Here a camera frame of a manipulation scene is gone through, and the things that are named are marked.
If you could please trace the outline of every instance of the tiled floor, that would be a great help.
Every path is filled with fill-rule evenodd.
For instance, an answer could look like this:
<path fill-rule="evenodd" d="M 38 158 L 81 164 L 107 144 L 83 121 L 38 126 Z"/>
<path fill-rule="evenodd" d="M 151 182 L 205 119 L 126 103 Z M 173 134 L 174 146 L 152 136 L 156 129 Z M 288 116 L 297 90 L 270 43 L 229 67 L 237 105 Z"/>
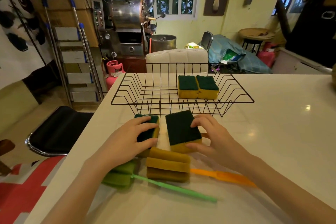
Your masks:
<path fill-rule="evenodd" d="M 29 163 L 44 159 L 33 153 L 25 145 L 27 135 L 37 128 L 52 112 L 61 105 L 67 105 L 62 87 L 57 87 L 43 97 L 43 103 L 31 113 L 22 117 L 13 126 L 0 134 L 0 140 L 9 139 L 15 144 L 14 150 L 0 157 L 1 161 L 9 167 L 19 163 Z M 95 112 L 97 104 L 76 103 L 73 108 L 80 112 Z"/>

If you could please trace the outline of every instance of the forearm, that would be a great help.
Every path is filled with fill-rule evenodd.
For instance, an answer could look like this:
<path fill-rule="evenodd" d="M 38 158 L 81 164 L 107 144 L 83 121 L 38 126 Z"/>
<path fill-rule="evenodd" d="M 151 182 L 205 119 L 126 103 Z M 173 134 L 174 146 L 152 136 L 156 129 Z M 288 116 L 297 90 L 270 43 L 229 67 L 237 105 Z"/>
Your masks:
<path fill-rule="evenodd" d="M 42 224 L 83 223 L 106 170 L 88 159 Z"/>
<path fill-rule="evenodd" d="M 333 223 L 336 210 L 253 156 L 242 174 L 299 223 Z"/>

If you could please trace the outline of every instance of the step ladder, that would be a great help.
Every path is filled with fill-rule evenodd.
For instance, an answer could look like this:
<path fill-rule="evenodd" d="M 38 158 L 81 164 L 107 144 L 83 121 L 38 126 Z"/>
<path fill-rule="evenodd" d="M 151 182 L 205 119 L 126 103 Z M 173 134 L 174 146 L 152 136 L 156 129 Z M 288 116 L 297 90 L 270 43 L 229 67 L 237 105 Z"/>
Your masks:
<path fill-rule="evenodd" d="M 47 17 L 48 34 L 51 40 L 55 60 L 61 76 L 69 106 L 73 102 L 101 102 L 104 99 L 97 69 L 91 55 L 90 47 L 84 31 L 84 25 L 79 23 L 76 6 L 73 0 L 69 0 L 72 6 L 76 27 L 53 27 L 48 16 L 47 0 L 42 0 Z M 66 70 L 67 63 L 76 63 L 81 73 L 69 73 Z M 86 84 L 86 87 L 76 87 L 75 84 Z"/>

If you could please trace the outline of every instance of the coffee roasting machine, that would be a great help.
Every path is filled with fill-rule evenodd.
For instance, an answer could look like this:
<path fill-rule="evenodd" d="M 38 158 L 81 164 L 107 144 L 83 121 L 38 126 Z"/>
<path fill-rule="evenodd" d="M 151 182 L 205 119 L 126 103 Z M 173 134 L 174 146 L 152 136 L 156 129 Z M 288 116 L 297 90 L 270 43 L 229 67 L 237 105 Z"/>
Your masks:
<path fill-rule="evenodd" d="M 156 31 L 150 17 L 155 0 L 93 0 L 95 26 L 103 56 L 143 57 L 149 52 L 149 36 Z"/>

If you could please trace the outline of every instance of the wire basket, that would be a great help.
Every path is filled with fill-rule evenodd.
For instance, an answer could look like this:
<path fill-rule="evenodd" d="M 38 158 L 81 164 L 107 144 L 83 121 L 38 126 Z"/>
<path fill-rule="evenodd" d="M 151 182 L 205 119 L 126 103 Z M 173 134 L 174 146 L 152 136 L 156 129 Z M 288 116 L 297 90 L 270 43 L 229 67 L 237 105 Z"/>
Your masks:
<path fill-rule="evenodd" d="M 112 105 L 128 105 L 134 114 L 143 115 L 160 116 L 190 110 L 193 114 L 219 114 L 223 117 L 232 104 L 254 103 L 232 74 L 209 73 L 208 63 L 153 63 L 145 65 L 147 73 L 129 72 L 137 71 L 139 65 L 144 66 L 132 64 L 129 67 L 112 99 Z M 213 76 L 219 88 L 218 98 L 179 98 L 179 75 Z"/>

